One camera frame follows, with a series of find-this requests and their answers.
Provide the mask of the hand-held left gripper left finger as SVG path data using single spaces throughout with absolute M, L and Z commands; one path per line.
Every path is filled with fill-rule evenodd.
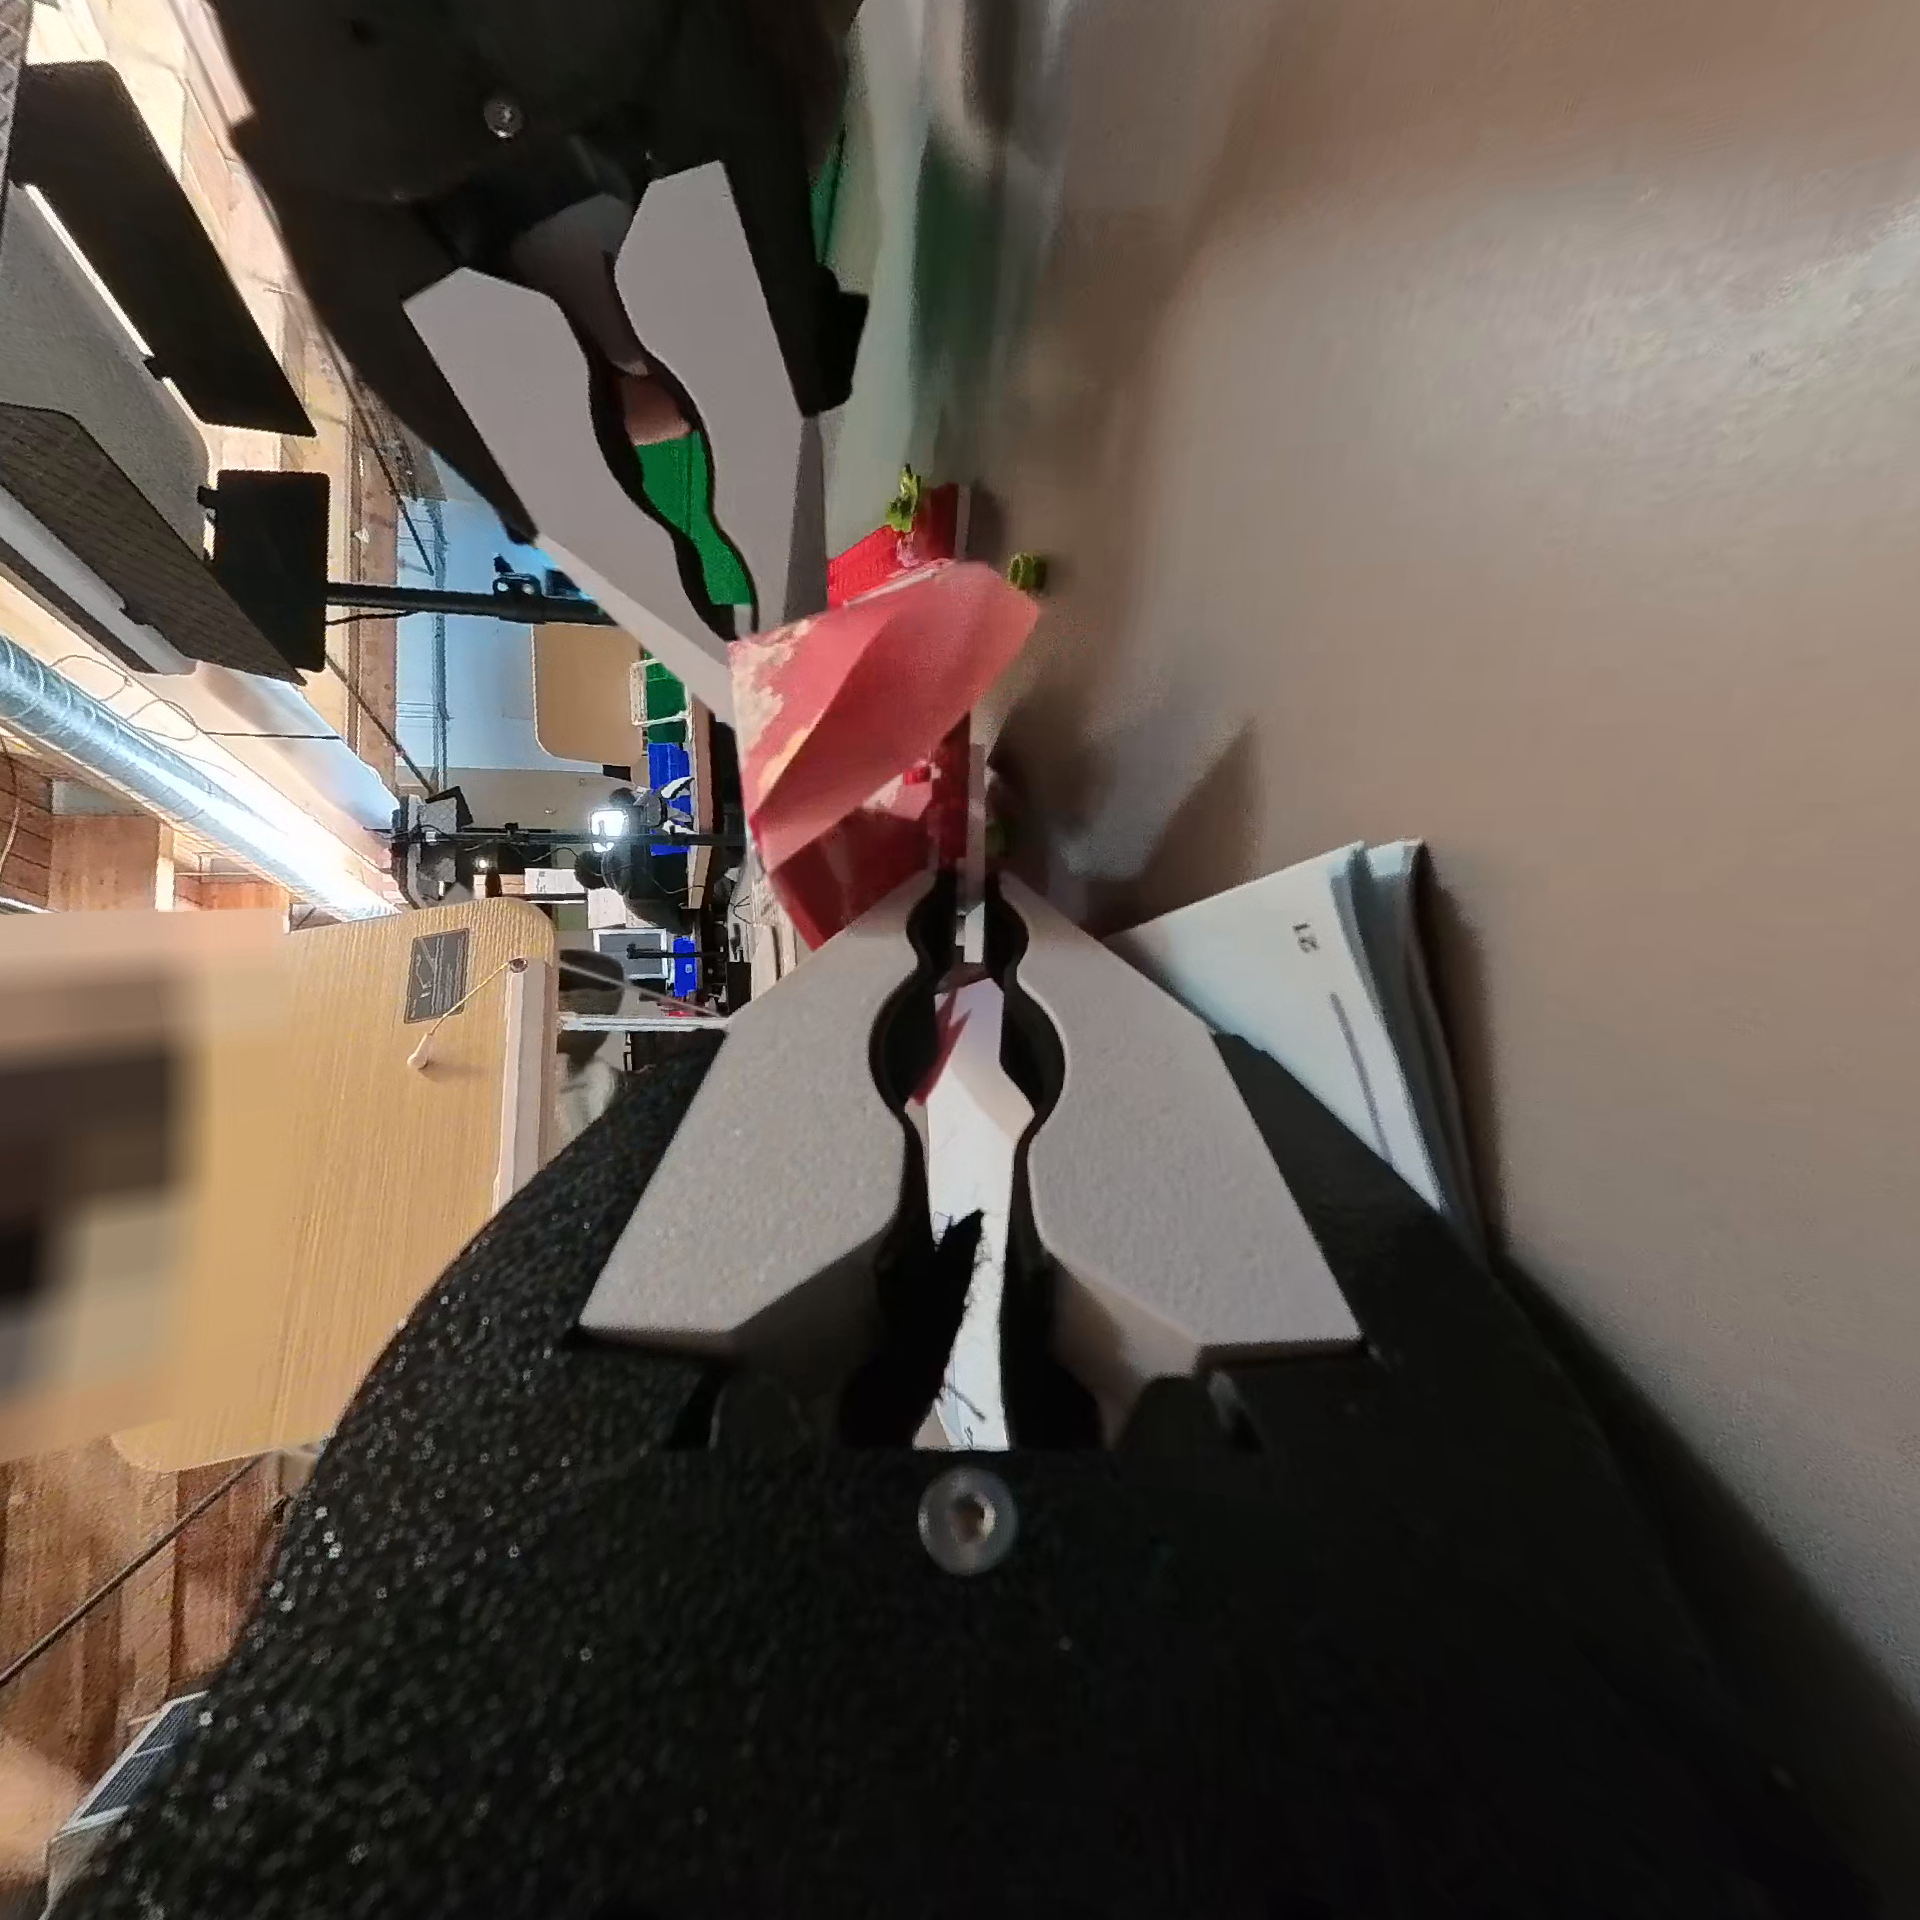
M 899 884 L 724 1027 L 578 1330 L 680 1357 L 865 1357 L 876 1264 L 924 1221 L 902 1101 L 950 884 Z

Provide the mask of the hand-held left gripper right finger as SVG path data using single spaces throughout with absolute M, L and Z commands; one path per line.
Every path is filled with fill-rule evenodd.
M 1212 1031 L 1003 878 L 988 906 L 1001 1069 L 1028 1106 L 1010 1253 L 1042 1356 L 1081 1387 L 1345 1356 L 1354 1308 Z

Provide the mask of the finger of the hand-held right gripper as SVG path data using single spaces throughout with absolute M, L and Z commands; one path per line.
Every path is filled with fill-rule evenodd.
M 750 634 L 821 613 L 824 433 L 793 392 L 723 163 L 645 188 L 614 281 L 649 360 L 705 433 L 717 515 L 755 586 Z
M 727 643 L 696 616 L 671 529 L 603 450 L 591 360 L 563 308 L 510 281 L 455 270 L 403 309 L 530 512 L 530 542 L 694 702 L 731 706 Z

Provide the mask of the white lego plate assembly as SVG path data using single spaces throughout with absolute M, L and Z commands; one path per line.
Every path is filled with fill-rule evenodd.
M 935 999 L 935 1069 L 909 1109 L 924 1143 L 936 1235 L 978 1226 L 975 1264 L 947 1374 L 923 1428 L 929 1444 L 1001 1452 L 1010 1423 L 1001 1387 L 1001 1295 L 1016 1143 L 1033 1106 L 1001 1065 L 1003 996 L 987 970 L 988 748 L 963 759 L 963 835 L 956 873 L 956 948 Z

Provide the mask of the red paper bag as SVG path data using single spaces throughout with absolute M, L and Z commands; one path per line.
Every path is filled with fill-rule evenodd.
M 1035 623 L 991 565 L 932 562 L 731 644 L 745 834 L 812 954 L 909 878 L 962 870 L 972 720 Z

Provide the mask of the lego instruction booklet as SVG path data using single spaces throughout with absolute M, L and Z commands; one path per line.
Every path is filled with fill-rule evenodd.
M 1486 1231 L 1422 941 L 1427 848 L 1353 843 L 1108 937 L 1212 1031 L 1282 1064 L 1478 1261 Z

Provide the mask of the person's right hand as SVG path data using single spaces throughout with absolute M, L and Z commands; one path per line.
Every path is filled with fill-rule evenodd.
M 514 277 L 544 292 L 584 341 L 594 367 L 612 371 L 634 447 L 685 435 L 680 395 L 661 381 L 617 292 L 614 259 L 636 206 L 596 195 L 524 227 L 510 245 Z

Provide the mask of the wooden desk panel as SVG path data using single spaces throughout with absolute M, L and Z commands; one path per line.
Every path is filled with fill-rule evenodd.
M 414 934 L 469 927 L 468 996 L 403 1024 Z M 186 1345 L 114 1450 L 185 1472 L 327 1438 L 428 1288 L 557 1148 L 557 930 L 476 901 L 285 934 L 246 1059 Z
M 598 623 L 530 631 L 534 739 L 544 755 L 641 766 L 641 644 Z

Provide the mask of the black monitor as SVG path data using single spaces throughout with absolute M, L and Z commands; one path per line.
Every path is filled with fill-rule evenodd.
M 223 467 L 200 492 L 211 576 L 296 672 L 327 668 L 329 476 Z

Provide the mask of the black hanging panel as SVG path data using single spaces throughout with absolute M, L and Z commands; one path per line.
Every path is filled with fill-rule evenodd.
M 8 177 L 42 195 L 203 425 L 314 441 L 223 256 L 112 63 L 20 72 Z

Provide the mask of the dark patterned hanging panel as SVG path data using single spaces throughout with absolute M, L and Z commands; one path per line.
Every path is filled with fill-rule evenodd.
M 147 634 L 160 672 L 198 665 L 297 686 L 291 668 L 155 501 L 70 414 L 2 405 L 2 545 L 102 621 L 114 644 Z

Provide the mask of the floor vent grille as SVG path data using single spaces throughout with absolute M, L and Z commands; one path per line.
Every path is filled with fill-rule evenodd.
M 205 1690 L 181 1693 L 158 1707 L 130 1745 L 114 1756 L 104 1776 L 86 1791 L 84 1804 L 57 1828 L 57 1837 L 77 1837 L 130 1813 L 155 1785 L 185 1736 L 200 1724 Z

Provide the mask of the red lego wall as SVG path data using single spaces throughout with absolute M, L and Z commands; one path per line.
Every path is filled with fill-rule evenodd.
M 839 613 L 862 596 L 914 579 L 924 569 L 958 562 L 972 529 L 972 485 L 924 484 L 924 504 L 912 534 L 894 534 L 884 519 L 828 558 L 826 606 Z

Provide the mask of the silver ventilation duct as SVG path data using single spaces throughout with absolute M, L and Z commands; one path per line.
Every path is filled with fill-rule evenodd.
M 175 830 L 221 848 L 336 918 L 398 912 L 394 884 L 371 881 L 370 861 L 297 815 L 263 780 L 244 774 L 232 786 L 218 769 L 133 725 L 13 635 L 2 640 L 2 731 L 70 762 L 84 784 L 158 810 Z

